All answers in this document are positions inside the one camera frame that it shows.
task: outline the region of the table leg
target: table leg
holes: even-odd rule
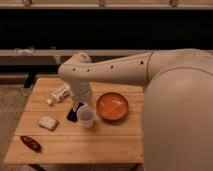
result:
[[[35,169],[36,171],[45,171],[39,164],[29,164],[30,167]]]
[[[142,164],[135,164],[134,166],[133,166],[133,168],[131,169],[131,171],[144,171],[144,169],[143,169],[143,165]]]

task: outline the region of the small white block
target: small white block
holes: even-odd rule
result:
[[[47,116],[42,116],[39,120],[38,120],[38,125],[40,127],[43,128],[47,128],[51,131],[53,131],[56,126],[58,125],[58,121],[56,119],[47,117]]]

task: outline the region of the wood grain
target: wood grain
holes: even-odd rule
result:
[[[93,93],[93,106],[95,107],[97,99],[103,93]],[[121,93],[129,103],[129,111],[141,111],[143,94],[142,93]],[[48,106],[46,100],[50,93],[32,93],[26,105],[25,111],[66,111],[72,107],[71,98],[67,97],[61,103],[56,103],[54,107]]]
[[[71,98],[50,107],[46,99],[51,92],[64,84],[58,78],[39,78],[22,114],[14,138],[5,158],[7,164],[72,164],[72,163],[141,163],[143,161],[141,87],[92,83],[93,106],[105,92],[118,92],[129,102],[126,118],[117,122],[106,122],[98,115],[91,129],[81,123],[66,119],[72,107]],[[42,116],[59,121],[54,132],[37,125]],[[35,138],[43,147],[41,154],[26,148],[19,136]]]
[[[6,164],[141,163],[141,136],[32,136],[42,145],[31,151],[15,136]]]
[[[59,121],[54,132],[38,127],[37,121],[41,116],[49,116]],[[141,116],[138,112],[128,114],[123,120],[107,122],[97,115],[95,124],[91,129],[85,129],[79,122],[74,123],[66,119],[67,112],[24,112],[19,122],[15,135],[141,135]]]

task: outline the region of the plastic cup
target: plastic cup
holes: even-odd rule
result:
[[[88,105],[81,106],[77,111],[78,120],[85,128],[91,128],[94,123],[94,109]]]

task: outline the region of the red object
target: red object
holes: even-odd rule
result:
[[[128,114],[128,102],[118,93],[105,93],[96,103],[97,114],[107,120],[118,120]]]

